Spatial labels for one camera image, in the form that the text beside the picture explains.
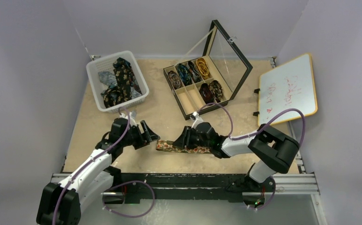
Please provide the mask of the paisley orange green tie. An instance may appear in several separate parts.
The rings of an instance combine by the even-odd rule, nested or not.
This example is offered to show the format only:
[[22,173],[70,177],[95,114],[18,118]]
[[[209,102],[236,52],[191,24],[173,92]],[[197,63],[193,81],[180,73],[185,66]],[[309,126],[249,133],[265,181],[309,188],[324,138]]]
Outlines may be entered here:
[[157,151],[169,153],[186,153],[186,154],[210,154],[209,148],[197,147],[194,149],[179,148],[173,145],[173,141],[158,140],[156,144]]

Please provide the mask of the white plastic basket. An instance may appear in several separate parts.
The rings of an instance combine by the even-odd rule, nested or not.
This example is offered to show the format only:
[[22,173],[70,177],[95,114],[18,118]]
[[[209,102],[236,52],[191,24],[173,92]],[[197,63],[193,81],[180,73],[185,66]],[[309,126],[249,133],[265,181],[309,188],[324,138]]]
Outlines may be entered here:
[[131,51],[122,51],[86,65],[98,110],[114,113],[120,107],[142,103],[149,94],[148,85]]

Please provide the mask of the black tie organizer box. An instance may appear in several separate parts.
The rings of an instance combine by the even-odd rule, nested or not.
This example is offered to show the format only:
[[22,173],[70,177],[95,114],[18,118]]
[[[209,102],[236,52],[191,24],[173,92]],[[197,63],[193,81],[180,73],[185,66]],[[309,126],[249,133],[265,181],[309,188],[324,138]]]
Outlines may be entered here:
[[226,106],[233,100],[253,66],[218,20],[212,20],[208,33],[174,64],[163,69],[185,120],[194,111],[200,114]]

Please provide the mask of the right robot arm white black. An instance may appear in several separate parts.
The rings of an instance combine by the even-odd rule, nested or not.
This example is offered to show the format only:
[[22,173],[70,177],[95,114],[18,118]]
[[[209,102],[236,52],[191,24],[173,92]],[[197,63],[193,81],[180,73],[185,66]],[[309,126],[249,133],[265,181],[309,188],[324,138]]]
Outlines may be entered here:
[[181,149],[203,147],[217,158],[255,154],[260,160],[249,170],[246,187],[256,191],[275,173],[286,174],[300,148],[300,143],[278,129],[261,125],[255,133],[231,138],[219,135],[208,122],[185,126],[173,145]]

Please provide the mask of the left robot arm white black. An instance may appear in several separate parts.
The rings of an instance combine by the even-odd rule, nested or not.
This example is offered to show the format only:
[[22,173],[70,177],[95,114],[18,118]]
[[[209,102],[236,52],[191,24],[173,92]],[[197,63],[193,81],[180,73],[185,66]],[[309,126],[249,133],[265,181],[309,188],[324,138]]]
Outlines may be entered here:
[[111,166],[124,147],[136,150],[158,141],[160,136],[141,121],[130,116],[114,120],[88,159],[58,183],[48,183],[41,195],[36,222],[39,225],[76,225],[84,210],[105,191],[115,192],[126,185],[150,185],[141,180],[123,181],[121,170]]

